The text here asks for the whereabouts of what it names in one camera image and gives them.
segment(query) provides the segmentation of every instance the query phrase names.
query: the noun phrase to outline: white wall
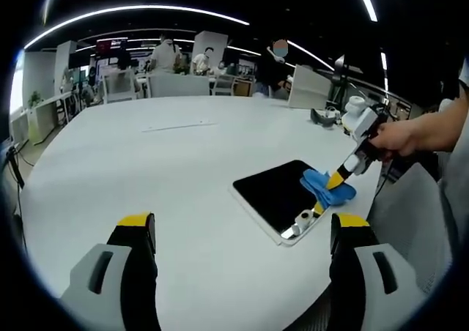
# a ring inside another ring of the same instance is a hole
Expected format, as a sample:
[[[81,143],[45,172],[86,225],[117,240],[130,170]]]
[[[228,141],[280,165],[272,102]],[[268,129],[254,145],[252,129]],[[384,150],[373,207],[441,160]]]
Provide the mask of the white wall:
[[[55,63],[56,54],[53,52],[32,51],[24,54],[24,108],[28,107],[28,100],[34,91],[37,91],[44,100],[54,96],[53,75]]]
[[[64,75],[65,68],[68,68],[68,60],[70,54],[76,50],[76,42],[68,41],[57,46],[56,52],[56,64],[54,69],[54,84],[53,84],[53,95],[60,94],[60,86],[62,85],[62,77]]]
[[[197,54],[204,53],[205,48],[212,47],[214,51],[210,57],[210,66],[217,67],[223,58],[227,45],[228,36],[226,34],[202,31],[194,39],[192,58],[195,58]]]

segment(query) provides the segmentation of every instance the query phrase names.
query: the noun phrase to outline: shirt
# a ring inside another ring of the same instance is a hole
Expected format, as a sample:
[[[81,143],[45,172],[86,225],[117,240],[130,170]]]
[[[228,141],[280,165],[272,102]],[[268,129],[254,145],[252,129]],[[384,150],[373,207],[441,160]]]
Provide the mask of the shirt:
[[[196,65],[196,71],[204,71],[209,68],[209,60],[210,59],[205,56],[205,54],[200,53],[195,58],[193,58],[192,63]]]
[[[153,49],[152,60],[156,61],[156,71],[174,73],[174,63],[181,55],[177,45],[173,45],[172,40],[164,40],[158,47]]]

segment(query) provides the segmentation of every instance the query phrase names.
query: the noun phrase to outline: black device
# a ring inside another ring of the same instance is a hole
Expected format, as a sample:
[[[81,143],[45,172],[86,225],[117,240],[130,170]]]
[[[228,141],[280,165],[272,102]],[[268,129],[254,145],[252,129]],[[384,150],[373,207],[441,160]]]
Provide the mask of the black device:
[[[233,183],[235,190],[278,233],[295,223],[305,209],[317,200],[300,183],[303,172],[312,168],[301,160],[277,166]]]

